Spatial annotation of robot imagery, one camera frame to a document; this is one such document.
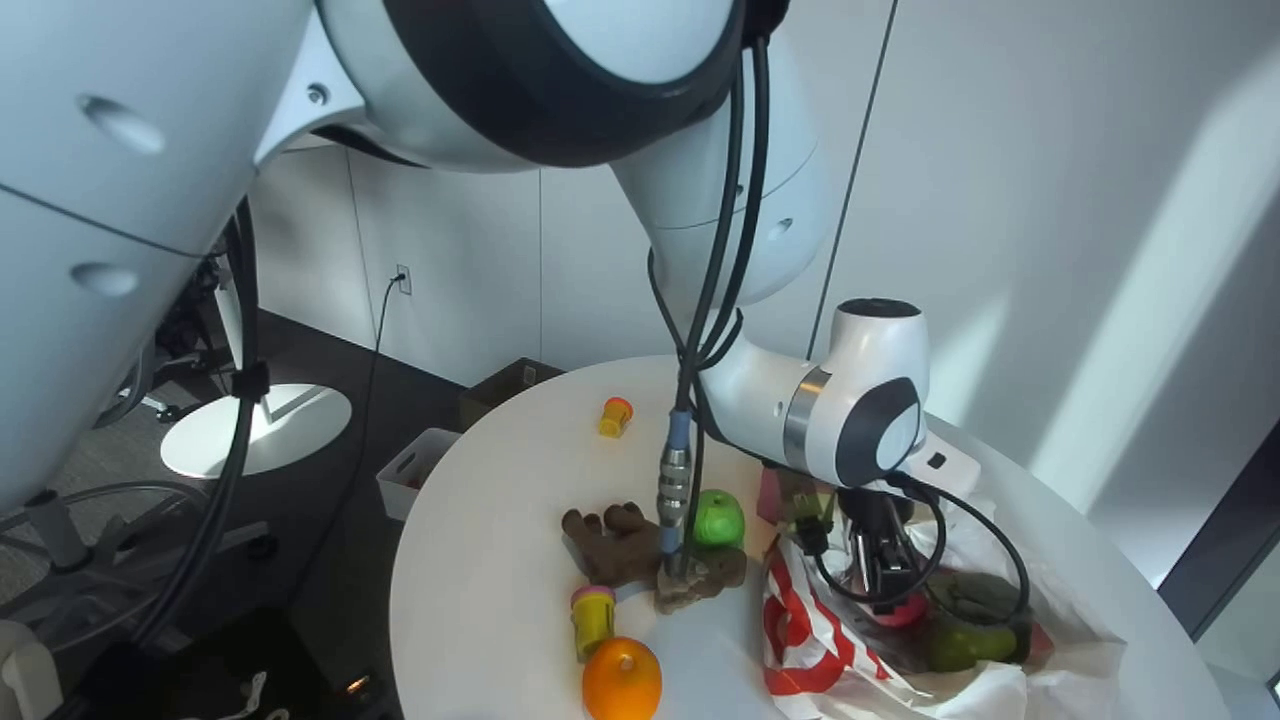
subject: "electrical outlet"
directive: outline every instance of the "electrical outlet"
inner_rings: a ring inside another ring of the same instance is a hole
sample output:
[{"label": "electrical outlet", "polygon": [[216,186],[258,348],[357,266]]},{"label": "electrical outlet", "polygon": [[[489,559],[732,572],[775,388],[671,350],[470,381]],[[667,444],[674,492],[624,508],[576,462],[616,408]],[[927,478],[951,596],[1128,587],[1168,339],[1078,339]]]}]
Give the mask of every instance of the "electrical outlet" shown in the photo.
[{"label": "electrical outlet", "polygon": [[410,294],[410,277],[408,277],[403,264],[394,264],[392,282],[394,282],[400,294]]}]

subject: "round white table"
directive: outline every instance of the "round white table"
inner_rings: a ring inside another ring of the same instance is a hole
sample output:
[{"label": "round white table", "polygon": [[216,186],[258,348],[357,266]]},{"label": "round white table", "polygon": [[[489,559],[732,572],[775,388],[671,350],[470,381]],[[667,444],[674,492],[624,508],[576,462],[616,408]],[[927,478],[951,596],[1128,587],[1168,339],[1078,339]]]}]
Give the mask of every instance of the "round white table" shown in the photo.
[{"label": "round white table", "polygon": [[[565,508],[636,500],[646,517],[674,359],[616,359],[535,385],[464,433],[403,521],[392,572],[392,666],[408,720],[571,720],[581,663],[567,596],[582,582],[560,541]],[[628,394],[620,438],[595,433],[599,405]],[[1227,717],[1197,645],[1131,564],[1063,500],[1001,450],[933,419],[933,433],[984,462],[993,521],[1020,542],[1034,582],[1088,582],[1078,608],[1123,640],[1120,717]],[[758,462],[709,448],[703,488],[757,508]],[[747,521],[747,553],[773,533]],[[714,598],[654,614],[624,596],[616,630],[662,663],[659,717],[775,717],[758,684],[758,575]]]}]

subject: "white wall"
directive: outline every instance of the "white wall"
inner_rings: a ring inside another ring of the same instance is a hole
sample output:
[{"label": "white wall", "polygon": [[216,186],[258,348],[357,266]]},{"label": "white wall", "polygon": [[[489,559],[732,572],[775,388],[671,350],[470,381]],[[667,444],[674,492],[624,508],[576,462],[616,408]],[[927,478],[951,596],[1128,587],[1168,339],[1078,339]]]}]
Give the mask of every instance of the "white wall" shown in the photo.
[{"label": "white wall", "polygon": [[[825,147],[845,191],[887,0],[796,0],[775,45],[814,88]],[[250,191],[263,243],[263,307],[372,344],[394,264],[410,301],[392,301],[384,348],[476,385],[517,356],[565,369],[667,350],[644,282],[646,236],[613,173],[410,173],[341,147],[285,150]],[[765,344],[803,350],[825,264],[757,303]]]},{"label": "white wall", "polygon": [[1280,4],[904,0],[827,301],[1161,578],[1280,416]]}]

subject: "red and white bag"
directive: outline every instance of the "red and white bag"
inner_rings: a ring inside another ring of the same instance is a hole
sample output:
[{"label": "red and white bag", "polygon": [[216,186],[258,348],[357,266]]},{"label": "red and white bag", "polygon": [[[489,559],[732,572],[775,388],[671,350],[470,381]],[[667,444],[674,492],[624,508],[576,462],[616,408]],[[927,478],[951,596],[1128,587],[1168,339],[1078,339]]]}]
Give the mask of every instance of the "red and white bag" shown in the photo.
[{"label": "red and white bag", "polygon": [[1109,717],[1117,698],[1120,649],[1109,640],[1057,652],[1034,671],[984,663],[960,677],[904,677],[814,593],[814,572],[796,541],[778,535],[765,564],[765,688],[789,720],[1041,720],[1044,708],[1057,708],[1046,717]]}]

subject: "plastic bag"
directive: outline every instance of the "plastic bag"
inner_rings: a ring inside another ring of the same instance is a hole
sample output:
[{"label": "plastic bag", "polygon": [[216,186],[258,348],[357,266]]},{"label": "plastic bag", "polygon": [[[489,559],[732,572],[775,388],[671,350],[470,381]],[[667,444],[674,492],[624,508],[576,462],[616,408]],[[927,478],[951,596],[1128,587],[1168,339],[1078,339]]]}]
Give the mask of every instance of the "plastic bag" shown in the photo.
[{"label": "plastic bag", "polygon": [[765,688],[789,720],[1117,717],[1123,645],[1090,630],[1059,593],[1033,582],[1034,649],[1026,663],[906,677],[837,608],[793,535],[778,535],[765,559]]}]

